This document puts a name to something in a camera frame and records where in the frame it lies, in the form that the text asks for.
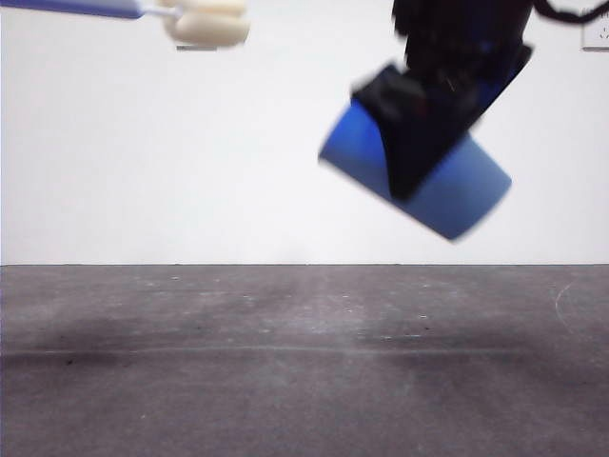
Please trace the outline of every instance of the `blue cup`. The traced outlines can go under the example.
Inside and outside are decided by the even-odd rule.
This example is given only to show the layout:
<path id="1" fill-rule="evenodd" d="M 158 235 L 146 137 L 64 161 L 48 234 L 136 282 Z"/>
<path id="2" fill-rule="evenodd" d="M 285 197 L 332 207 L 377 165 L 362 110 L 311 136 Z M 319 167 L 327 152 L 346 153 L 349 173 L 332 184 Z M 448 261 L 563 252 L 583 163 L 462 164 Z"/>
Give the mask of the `blue cup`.
<path id="1" fill-rule="evenodd" d="M 320 153 L 353 179 L 448 240 L 473 228 L 512 185 L 510 177 L 466 134 L 411 198 L 391 196 L 383 140 L 374 120 L 353 100 Z"/>

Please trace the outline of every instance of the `black cable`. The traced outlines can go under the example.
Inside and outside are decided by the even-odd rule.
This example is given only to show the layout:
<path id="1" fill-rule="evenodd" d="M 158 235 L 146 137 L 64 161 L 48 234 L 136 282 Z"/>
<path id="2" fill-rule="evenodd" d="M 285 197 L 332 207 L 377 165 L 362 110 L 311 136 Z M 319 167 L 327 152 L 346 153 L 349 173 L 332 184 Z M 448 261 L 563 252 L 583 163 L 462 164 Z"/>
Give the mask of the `black cable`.
<path id="1" fill-rule="evenodd" d="M 594 21 L 605 12 L 609 12 L 609 1 L 606 1 L 581 16 L 571 11 L 557 11 L 547 0 L 533 0 L 533 4 L 535 5 L 535 10 L 542 16 L 567 24 L 587 24 L 588 22 Z"/>

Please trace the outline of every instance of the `white wall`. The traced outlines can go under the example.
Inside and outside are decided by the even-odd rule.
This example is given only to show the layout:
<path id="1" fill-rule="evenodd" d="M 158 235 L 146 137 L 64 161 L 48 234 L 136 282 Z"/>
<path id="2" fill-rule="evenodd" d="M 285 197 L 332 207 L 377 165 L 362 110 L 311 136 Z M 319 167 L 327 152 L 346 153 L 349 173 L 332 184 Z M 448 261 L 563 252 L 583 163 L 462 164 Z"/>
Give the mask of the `white wall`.
<path id="1" fill-rule="evenodd" d="M 154 18 L 3 10 L 3 262 L 609 261 L 609 54 L 579 29 L 532 20 L 474 131 L 514 187 L 453 245 L 317 163 L 350 84 L 402 56 L 391 1 L 249 5 L 218 53 Z"/>

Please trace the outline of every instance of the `gray carpet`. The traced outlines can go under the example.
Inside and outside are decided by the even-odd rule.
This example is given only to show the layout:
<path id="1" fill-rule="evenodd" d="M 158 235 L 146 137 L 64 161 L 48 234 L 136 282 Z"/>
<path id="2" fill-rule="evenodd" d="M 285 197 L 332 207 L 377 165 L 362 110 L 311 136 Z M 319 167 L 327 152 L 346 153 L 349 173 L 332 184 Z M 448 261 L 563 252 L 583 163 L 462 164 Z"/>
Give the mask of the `gray carpet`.
<path id="1" fill-rule="evenodd" d="M 9 267 L 2 455 L 609 455 L 609 267 Z"/>

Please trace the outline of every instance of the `electrical outlet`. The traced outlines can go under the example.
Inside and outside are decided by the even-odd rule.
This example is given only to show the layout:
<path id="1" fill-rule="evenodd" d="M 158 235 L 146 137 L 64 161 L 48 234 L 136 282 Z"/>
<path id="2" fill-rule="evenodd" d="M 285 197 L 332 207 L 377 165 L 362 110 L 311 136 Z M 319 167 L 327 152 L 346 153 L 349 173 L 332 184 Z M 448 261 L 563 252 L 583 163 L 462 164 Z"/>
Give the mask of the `electrical outlet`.
<path id="1" fill-rule="evenodd" d="M 583 50 L 609 50 L 609 12 L 583 26 L 581 33 Z"/>

